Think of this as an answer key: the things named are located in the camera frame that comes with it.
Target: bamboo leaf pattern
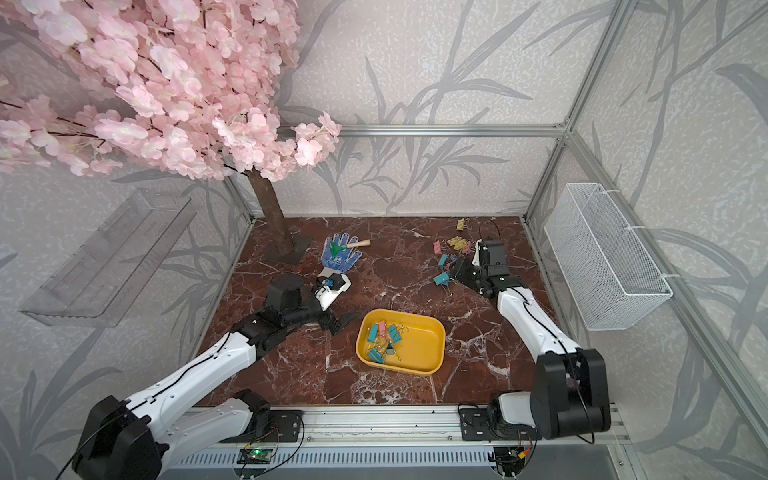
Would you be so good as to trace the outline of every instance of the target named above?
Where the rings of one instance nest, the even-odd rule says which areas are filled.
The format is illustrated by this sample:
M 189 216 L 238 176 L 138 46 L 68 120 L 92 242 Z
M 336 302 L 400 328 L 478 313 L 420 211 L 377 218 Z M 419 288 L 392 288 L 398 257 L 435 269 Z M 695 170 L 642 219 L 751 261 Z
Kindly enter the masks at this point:
M 670 96 L 672 95 L 673 86 L 681 78 L 684 78 L 686 75 L 688 75 L 692 71 L 695 71 L 698 68 L 700 68 L 702 65 L 704 65 L 704 63 L 708 61 L 710 58 L 712 58 L 712 56 L 715 55 L 715 53 L 717 53 L 722 47 L 724 47 L 725 45 L 728 45 L 728 43 L 731 42 L 736 36 L 738 36 L 738 34 L 740 34 L 745 29 L 749 28 L 755 22 L 760 20 L 766 13 L 768 13 L 768 2 L 763 3 L 747 19 L 739 23 L 727 35 L 722 36 L 723 32 L 721 31 L 720 38 L 716 40 L 715 44 L 712 47 L 708 48 L 696 60 L 680 68 L 680 66 L 678 65 L 678 62 L 679 62 L 678 57 L 679 57 L 679 51 L 680 51 L 680 38 L 683 34 L 684 29 L 701 12 L 701 9 L 706 3 L 706 0 L 699 1 L 691 9 L 688 15 L 684 14 L 683 3 L 681 0 L 674 0 L 674 1 L 670 0 L 669 3 L 670 3 L 670 7 L 667 13 L 665 14 L 666 18 L 664 23 L 664 29 L 662 30 L 661 35 L 659 37 L 659 40 L 657 43 L 657 53 L 654 56 L 654 69 L 651 72 L 651 77 L 650 77 L 650 80 L 648 81 L 646 92 L 650 89 L 651 83 L 654 79 L 654 76 L 657 71 L 657 67 L 659 65 L 659 61 L 661 60 L 662 56 L 664 55 L 664 53 L 666 53 L 666 51 L 669 48 L 672 48 L 672 59 L 670 63 L 670 69 L 664 80 L 664 86 L 661 88 L 660 91 L 648 97 L 649 102 L 658 101 L 658 100 L 661 100 L 661 102 L 659 103 L 659 112 L 657 116 L 656 127 L 654 129 L 654 134 L 651 139 L 650 150 L 648 151 L 648 155 L 644 161 L 643 171 L 640 175 L 639 181 L 637 182 L 637 186 L 634 188 L 632 195 L 628 199 L 629 204 L 632 207 L 637 205 L 637 202 L 640 199 L 640 196 L 643 192 L 645 184 L 647 183 L 648 174 L 650 173 L 650 169 L 654 164 L 654 160 L 658 152 L 658 148 L 661 144 L 661 141 L 664 138 L 664 124 L 665 124 L 665 121 L 667 120 L 667 108 L 669 106 L 669 101 L 670 101 Z M 724 25 L 725 7 L 726 5 L 724 5 L 723 3 L 716 5 L 716 18 L 717 18 L 716 25 Z M 672 30 L 672 35 L 671 35 L 670 41 L 665 45 L 667 32 L 670 27 Z M 734 77 L 737 76 L 736 74 L 731 73 L 730 71 L 724 71 L 723 74 L 725 76 L 727 75 L 732 75 Z
M 18 428 L 16 432 L 0 409 L 0 471 L 14 480 L 28 478 L 54 478 L 58 468 L 38 450 L 46 445 L 62 442 L 79 435 L 81 430 L 66 429 L 55 432 L 44 439 L 40 434 L 54 414 L 75 394 L 97 380 L 114 373 L 122 373 L 114 367 L 104 367 L 87 373 L 73 382 L 72 377 L 85 363 L 88 355 L 101 338 L 104 329 L 94 329 L 90 335 L 58 367 L 56 373 L 43 389 L 35 402 L 38 377 L 32 370 L 22 391 L 19 404 Z
M 587 8 L 585 10 L 582 10 L 581 12 L 576 12 L 573 15 L 569 15 L 567 18 L 561 20 L 560 22 L 554 24 L 551 28 L 546 30 L 544 33 L 539 35 L 538 37 L 534 38 L 533 41 L 528 43 L 526 46 L 523 47 L 525 50 L 526 48 L 532 47 L 533 45 L 536 45 L 540 41 L 543 41 L 553 33 L 555 33 L 558 30 L 561 30 L 563 28 L 568 27 L 569 25 L 576 24 L 578 22 L 581 22 L 580 25 L 578 25 L 568 36 L 558 44 L 552 50 L 552 52 L 549 54 L 550 56 L 557 53 L 560 49 L 562 49 L 565 45 L 567 45 L 571 40 L 576 38 L 576 36 L 581 33 L 583 30 L 585 30 L 590 25 L 593 25 L 603 18 L 608 18 L 611 16 L 612 11 L 614 10 L 614 5 L 616 2 L 614 0 L 608 0 L 608 2 L 603 2 L 599 5 L 596 5 L 591 8 Z
M 502 97 L 520 98 L 522 100 L 533 100 L 533 97 L 529 97 L 513 88 L 506 87 L 497 81 L 490 80 L 488 78 L 476 78 L 474 80 L 460 81 L 458 84 L 451 87 L 449 91 L 487 91 L 488 93 L 500 95 Z
M 754 71 L 748 65 L 734 63 L 715 71 L 731 80 L 755 104 L 763 121 L 768 124 L 768 78 Z

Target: artificial cherry blossom tree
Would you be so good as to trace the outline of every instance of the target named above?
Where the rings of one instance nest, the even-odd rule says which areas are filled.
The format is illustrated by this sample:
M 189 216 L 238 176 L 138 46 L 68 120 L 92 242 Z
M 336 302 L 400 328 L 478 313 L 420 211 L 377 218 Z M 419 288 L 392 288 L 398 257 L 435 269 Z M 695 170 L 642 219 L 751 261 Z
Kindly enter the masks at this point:
M 340 127 L 323 114 L 320 126 L 296 126 L 295 140 L 277 139 L 276 79 L 298 58 L 291 0 L 10 0 L 0 15 L 37 30 L 95 99 L 117 96 L 136 112 L 86 105 L 62 118 L 49 98 L 23 101 L 0 78 L 0 172 L 52 159 L 88 176 L 123 159 L 193 179 L 236 170 L 277 253 L 293 250 L 272 182 L 327 159 Z

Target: white robot arm segment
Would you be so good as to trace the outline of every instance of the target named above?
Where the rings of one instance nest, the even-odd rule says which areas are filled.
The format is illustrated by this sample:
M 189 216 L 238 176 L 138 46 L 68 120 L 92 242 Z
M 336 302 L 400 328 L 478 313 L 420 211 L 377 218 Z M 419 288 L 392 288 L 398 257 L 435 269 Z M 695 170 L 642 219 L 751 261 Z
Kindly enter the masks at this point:
M 576 353 L 578 343 L 554 324 L 529 289 L 518 286 L 500 292 L 497 308 L 517 330 L 534 361 L 546 352 Z

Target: tree base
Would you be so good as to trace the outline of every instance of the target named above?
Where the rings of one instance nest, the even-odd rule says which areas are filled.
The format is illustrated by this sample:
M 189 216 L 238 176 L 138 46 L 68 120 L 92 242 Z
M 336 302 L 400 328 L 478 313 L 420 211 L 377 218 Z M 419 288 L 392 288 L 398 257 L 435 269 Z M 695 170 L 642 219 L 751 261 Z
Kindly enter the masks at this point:
M 277 247 L 275 246 L 275 243 L 272 242 L 266 248 L 266 252 L 262 258 L 268 262 L 298 265 L 299 262 L 301 262 L 301 259 L 304 258 L 304 253 L 306 253 L 306 249 L 309 248 L 310 243 L 312 243 L 312 237 L 309 235 L 296 234 L 293 235 L 293 251 L 286 255 L 280 255 L 277 253 Z

